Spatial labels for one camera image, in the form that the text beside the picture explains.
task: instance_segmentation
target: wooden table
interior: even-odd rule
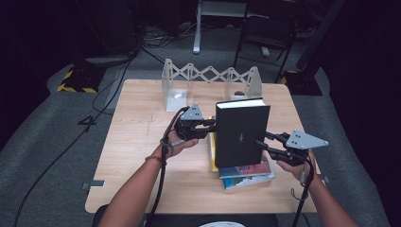
[[[231,91],[242,90],[243,84],[233,83]],[[215,114],[217,101],[224,100],[223,82],[174,81],[175,88],[187,89],[187,105],[198,103],[204,118]],[[281,84],[263,84],[263,97],[270,104],[267,131],[273,133],[303,131],[288,88]],[[113,121],[97,165],[94,180],[104,180],[104,187],[92,187],[85,208],[94,213],[111,201],[129,176],[144,163],[170,123],[175,113],[165,111],[162,82],[150,79],[128,79],[124,83]],[[282,148],[266,139],[271,147]],[[270,160],[276,175],[269,183],[259,183],[225,190],[218,174],[211,172],[208,139],[193,148],[168,159],[165,185],[156,213],[217,214],[217,213],[295,213],[298,206],[290,194],[301,197],[303,188],[291,174]],[[153,187],[147,212],[154,203],[157,185]],[[311,199],[303,212],[316,212]]]

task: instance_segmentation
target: bracelet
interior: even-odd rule
[[[162,158],[156,155],[150,155],[148,157],[145,158],[145,161],[149,160],[149,159],[156,159],[157,161],[159,161],[159,163],[162,162]]]

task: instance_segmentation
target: floor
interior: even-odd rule
[[[158,37],[150,35],[155,30],[160,31],[157,27],[148,27],[148,44],[158,44]],[[219,71],[231,67],[239,35],[237,28],[206,26],[199,55],[192,53],[191,31],[165,47],[144,45],[148,53],[145,50],[138,53],[128,67],[127,78],[159,79],[161,73],[156,72],[161,72],[163,59],[167,58],[181,67],[189,62],[200,69],[210,65]],[[294,65],[306,45],[306,39],[297,40],[286,69],[297,70]],[[241,53],[258,61],[269,61],[261,56],[258,48],[244,46]],[[88,191],[81,187],[93,179],[113,109],[100,115],[88,132],[78,122],[89,115],[97,116],[97,110],[110,100],[117,90],[114,84],[121,79],[117,76],[121,65],[108,68],[98,94],[57,92],[70,66],[66,65],[50,78],[47,86],[51,96],[28,117],[0,152],[0,226],[11,226],[16,217],[18,226],[90,226],[92,223],[94,215],[84,209]],[[236,70],[244,72],[252,66],[258,67],[263,82],[274,81],[275,66],[240,60]],[[389,226],[375,185],[358,161],[337,118],[324,71],[321,69],[315,78],[323,96],[293,96],[292,99],[305,131],[330,142],[328,148],[316,150],[321,171],[330,179],[327,187],[360,226]],[[320,226],[316,214],[307,216],[312,226]],[[282,214],[278,218],[280,226],[289,226],[294,215]],[[302,218],[299,226],[307,226]]]

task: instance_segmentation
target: book cover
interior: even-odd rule
[[[263,152],[260,164],[249,166],[235,166],[227,168],[219,168],[218,174],[221,179],[251,177],[259,175],[269,175],[271,173],[269,160],[266,157],[266,152]]]
[[[256,183],[269,182],[273,179],[274,179],[274,173],[272,172],[268,175],[239,177],[239,178],[224,178],[221,180],[223,181],[224,188],[228,190]]]
[[[215,116],[209,116],[208,119],[216,119]],[[216,138],[214,132],[209,132],[209,152],[210,152],[210,170],[212,172],[218,172],[218,167],[215,164],[215,157],[216,157]]]
[[[262,98],[216,104],[216,156],[218,168],[260,164],[270,106]]]

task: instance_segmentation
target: cable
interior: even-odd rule
[[[23,200],[20,203],[20,206],[18,208],[17,211],[17,215],[15,216],[15,220],[14,220],[14,227],[17,226],[18,224],[18,219],[21,215],[21,211],[24,207],[24,204],[26,203],[27,198],[29,197],[30,193],[32,192],[32,190],[35,188],[36,184],[38,184],[38,182],[42,179],[42,177],[44,176],[44,174],[47,173],[47,171],[54,165],[57,163],[57,161],[59,161],[59,159],[72,147],[75,145],[75,143],[79,140],[79,138],[93,125],[93,123],[102,115],[102,113],[107,109],[107,107],[110,105],[110,103],[112,102],[112,100],[114,99],[114,97],[117,94],[117,91],[122,83],[123,77],[127,71],[128,66],[130,65],[130,63],[132,62],[133,58],[130,59],[129,63],[125,66],[123,75],[122,75],[122,79],[120,80],[117,90],[115,91],[115,93],[113,94],[113,97],[110,99],[110,101],[106,104],[106,106],[101,110],[100,113],[97,114],[97,116],[95,116],[93,121],[90,121],[89,124],[85,127],[85,129],[73,140],[72,143],[70,143],[68,145],[68,147],[59,155],[57,156],[57,158],[42,172],[42,174],[36,179],[35,183],[29,188],[29,190],[26,192],[26,195],[24,196]]]
[[[103,90],[101,90],[99,93],[97,93],[97,95],[96,95],[94,101],[92,101],[92,108],[93,108],[95,111],[101,112],[101,110],[99,110],[99,109],[95,106],[95,102],[96,102],[97,98],[100,96],[100,94],[102,94],[104,91],[106,91],[106,89],[108,89],[110,86],[112,86],[112,84],[114,84],[114,83],[117,81],[117,79],[120,77],[121,70],[123,69],[124,66],[125,66],[125,64],[123,64],[123,65],[121,66],[121,68],[118,70],[117,77],[115,77],[115,79],[114,79],[111,83],[109,83]],[[113,115],[113,113],[105,113],[105,112],[103,112],[103,114]]]
[[[156,212],[157,205],[159,204],[159,200],[162,197],[162,190],[163,190],[163,184],[165,182],[165,174],[166,174],[166,154],[168,153],[168,134],[171,132],[171,128],[173,127],[174,122],[176,122],[177,117],[181,112],[184,112],[188,110],[189,107],[183,107],[177,113],[174,115],[173,119],[171,120],[170,124],[168,125],[167,129],[165,130],[165,134],[163,135],[163,139],[160,141],[162,144],[162,172],[160,173],[160,182],[159,182],[159,189],[157,191],[157,196],[155,199],[155,202],[153,203],[153,207],[150,211],[150,214],[148,215],[146,227],[149,227],[151,224],[151,221],[154,217],[154,213]]]
[[[141,49],[143,49],[147,54],[149,54],[151,57],[153,57],[156,61],[160,62],[161,64],[165,64],[165,59],[163,59],[160,56],[156,56],[150,52],[148,52],[144,47],[141,47]]]
[[[110,50],[110,51],[113,52],[114,54],[122,54],[122,55],[127,55],[127,54],[130,55],[131,52],[134,52],[134,50],[136,49],[136,47],[135,47],[132,51],[130,51],[130,52],[128,52],[128,53],[127,53],[127,52],[119,52],[119,51],[116,51],[116,50],[114,50],[114,49],[108,47],[108,46],[102,41],[102,39],[97,35],[97,32],[95,31],[94,27],[93,27],[92,24],[90,23],[88,17],[86,16],[85,12],[83,11],[83,9],[82,9],[82,7],[80,6],[80,4],[78,3],[78,1],[77,1],[77,0],[74,0],[74,2],[76,3],[76,5],[77,5],[77,7],[78,7],[78,9],[79,9],[79,11],[80,11],[80,13],[82,14],[83,18],[85,19],[85,22],[88,24],[89,28],[90,28],[90,29],[92,30],[92,32],[94,33],[95,37],[100,41],[100,43],[101,43],[106,49]]]
[[[305,222],[306,222],[306,225],[307,225],[308,227],[310,227],[310,222],[309,222],[309,219],[307,218],[306,214],[302,214],[302,216],[304,217],[304,220],[305,220]]]
[[[301,196],[301,199],[300,199],[300,203],[299,203],[299,205],[298,205],[297,213],[296,213],[295,218],[294,218],[294,221],[293,221],[293,223],[292,223],[292,227],[295,227],[295,226],[297,226],[299,217],[300,217],[300,215],[301,215],[302,207],[304,206],[305,200],[306,200],[306,198],[307,198],[307,190],[309,189],[309,186],[310,186],[310,184],[311,184],[312,181],[313,181],[315,170],[314,170],[314,167],[313,167],[313,165],[312,165],[312,162],[310,162],[308,159],[306,159],[306,158],[304,158],[304,157],[302,157],[302,156],[299,156],[299,155],[297,155],[297,154],[293,154],[293,155],[294,155],[296,158],[299,158],[299,159],[301,159],[301,160],[305,160],[305,162],[308,163],[308,164],[309,164],[309,167],[310,167],[310,169],[309,169],[309,174],[307,175],[307,178],[306,178],[306,183],[305,183],[305,185],[303,185],[304,191],[303,191],[303,193],[302,193],[302,196]]]

